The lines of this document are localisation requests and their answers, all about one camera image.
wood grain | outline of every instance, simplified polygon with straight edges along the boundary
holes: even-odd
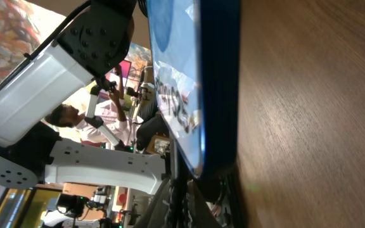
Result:
[[[365,1],[244,0],[251,227],[365,227]]]

person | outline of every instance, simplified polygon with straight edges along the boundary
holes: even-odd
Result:
[[[124,85],[120,66],[115,67],[115,73],[120,78],[117,89],[108,93],[110,100],[97,105],[95,115],[103,119],[104,124],[122,141],[121,144],[131,145],[134,140],[130,128],[130,121],[132,120],[129,120],[122,109]],[[151,137],[157,132],[162,132],[166,136],[169,134],[162,117],[156,115],[157,111],[157,101],[152,99],[138,113],[136,138],[138,142],[137,149],[139,150],[147,147]],[[110,143],[98,129],[89,125],[84,118],[85,113],[80,113],[78,109],[71,105],[61,104],[45,117],[45,121],[57,127],[75,127],[80,132],[82,140],[93,143]]]

pink shirt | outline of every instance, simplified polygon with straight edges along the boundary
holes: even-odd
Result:
[[[121,99],[120,104],[124,104],[125,100]],[[95,108],[95,115],[101,117],[104,124],[115,134],[117,138],[122,140],[125,145],[128,145],[134,139],[134,133],[131,133],[130,120],[126,117],[126,121],[118,120],[117,107],[111,100],[104,101],[98,104]],[[143,121],[142,118],[138,117],[137,121],[140,123]],[[110,143],[110,141],[96,128],[89,125],[85,120],[82,120],[76,129],[79,130],[81,139],[84,141],[91,141],[93,143]],[[139,128],[139,125],[132,126],[133,131]]]

black hair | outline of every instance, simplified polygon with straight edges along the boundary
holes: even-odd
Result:
[[[63,115],[64,105],[61,104],[55,108],[49,115],[44,117],[44,120],[57,127],[73,127],[72,123],[60,123],[60,119]]]

ceiling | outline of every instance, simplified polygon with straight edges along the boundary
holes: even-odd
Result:
[[[85,0],[27,0],[30,3],[42,6],[45,9],[67,16]],[[139,6],[136,5],[133,12],[134,34],[132,42],[145,48],[150,48],[149,26],[147,18],[142,14]]]

